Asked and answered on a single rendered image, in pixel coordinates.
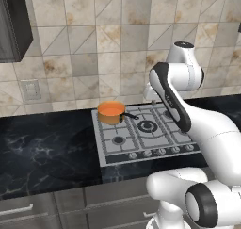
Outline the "grey steel gas hob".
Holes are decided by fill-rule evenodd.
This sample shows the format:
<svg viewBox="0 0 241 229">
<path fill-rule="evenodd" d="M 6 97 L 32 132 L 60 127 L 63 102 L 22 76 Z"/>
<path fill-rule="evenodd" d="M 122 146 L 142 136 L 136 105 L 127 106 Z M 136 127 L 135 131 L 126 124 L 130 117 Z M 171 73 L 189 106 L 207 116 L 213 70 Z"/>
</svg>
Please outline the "grey steel gas hob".
<svg viewBox="0 0 241 229">
<path fill-rule="evenodd" d="M 126 111 L 137 115 L 138 120 L 126 117 L 122 123 L 110 125 L 98 120 L 96 109 L 91 111 L 102 168 L 201 152 L 199 146 L 178 128 L 163 103 L 128 106 Z M 194 145 L 194 151 L 186 150 L 188 144 Z M 171 150 L 176 146 L 180 148 L 178 154 Z M 158 154 L 161 148 L 166 150 L 165 155 Z M 145 157 L 143 152 L 148 150 L 152 155 Z M 129 158 L 130 153 L 137 153 L 137 158 Z"/>
</svg>

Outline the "narrow grey cupboard panel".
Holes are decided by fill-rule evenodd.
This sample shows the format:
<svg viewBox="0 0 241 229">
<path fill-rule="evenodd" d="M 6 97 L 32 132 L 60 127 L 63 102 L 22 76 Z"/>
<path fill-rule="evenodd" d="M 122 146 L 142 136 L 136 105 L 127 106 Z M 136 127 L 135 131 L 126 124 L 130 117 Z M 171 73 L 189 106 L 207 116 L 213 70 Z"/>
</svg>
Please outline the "narrow grey cupboard panel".
<svg viewBox="0 0 241 229">
<path fill-rule="evenodd" d="M 63 229 L 88 229 L 84 211 L 85 199 L 81 188 L 55 192 L 54 197 Z"/>
</svg>

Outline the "grey wall socket plate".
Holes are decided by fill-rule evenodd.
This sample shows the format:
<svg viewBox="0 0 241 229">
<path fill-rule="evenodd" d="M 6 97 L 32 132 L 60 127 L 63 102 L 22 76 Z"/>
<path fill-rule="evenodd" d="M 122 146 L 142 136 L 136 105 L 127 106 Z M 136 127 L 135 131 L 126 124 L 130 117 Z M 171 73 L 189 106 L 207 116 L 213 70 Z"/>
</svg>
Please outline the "grey wall socket plate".
<svg viewBox="0 0 241 229">
<path fill-rule="evenodd" d="M 39 100 L 41 98 L 40 86 L 37 79 L 22 80 L 21 86 L 26 101 Z"/>
</svg>

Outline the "dark wall cupboard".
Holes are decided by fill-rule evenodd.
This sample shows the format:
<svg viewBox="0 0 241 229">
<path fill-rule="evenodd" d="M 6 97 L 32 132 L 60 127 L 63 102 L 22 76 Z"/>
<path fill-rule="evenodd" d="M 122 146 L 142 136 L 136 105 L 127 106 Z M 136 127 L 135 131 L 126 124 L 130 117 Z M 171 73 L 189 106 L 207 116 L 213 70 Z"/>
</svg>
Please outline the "dark wall cupboard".
<svg viewBox="0 0 241 229">
<path fill-rule="evenodd" d="M 25 0 L 0 0 L 0 63 L 20 62 L 32 41 Z"/>
</svg>

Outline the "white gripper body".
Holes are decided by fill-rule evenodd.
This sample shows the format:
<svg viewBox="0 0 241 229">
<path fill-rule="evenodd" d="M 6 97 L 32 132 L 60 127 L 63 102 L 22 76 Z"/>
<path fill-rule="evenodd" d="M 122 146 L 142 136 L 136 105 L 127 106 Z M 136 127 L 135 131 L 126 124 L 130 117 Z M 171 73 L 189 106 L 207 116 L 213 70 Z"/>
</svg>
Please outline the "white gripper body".
<svg viewBox="0 0 241 229">
<path fill-rule="evenodd" d="M 158 96 L 158 94 L 154 91 L 153 87 L 151 86 L 150 83 L 148 83 L 145 87 L 144 90 L 144 98 L 147 101 L 151 101 L 151 102 L 157 102 L 157 101 L 161 101 L 160 97 Z"/>
</svg>

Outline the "grey drawer front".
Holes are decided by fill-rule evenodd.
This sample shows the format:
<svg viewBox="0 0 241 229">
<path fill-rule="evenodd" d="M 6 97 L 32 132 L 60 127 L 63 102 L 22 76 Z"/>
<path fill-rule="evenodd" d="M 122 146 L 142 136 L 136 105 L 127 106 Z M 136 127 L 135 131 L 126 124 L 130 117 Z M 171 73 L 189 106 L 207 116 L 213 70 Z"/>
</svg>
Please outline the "grey drawer front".
<svg viewBox="0 0 241 229">
<path fill-rule="evenodd" d="M 0 229 L 61 229 L 52 193 L 0 201 L 0 211 L 34 204 L 31 211 L 0 216 Z"/>
<path fill-rule="evenodd" d="M 88 212 L 89 229 L 145 229 L 159 203 L 151 198 L 131 200 L 93 208 Z"/>
<path fill-rule="evenodd" d="M 87 205 L 114 202 L 121 199 L 129 199 L 144 196 L 147 191 L 144 187 L 107 184 L 85 188 Z"/>
</svg>

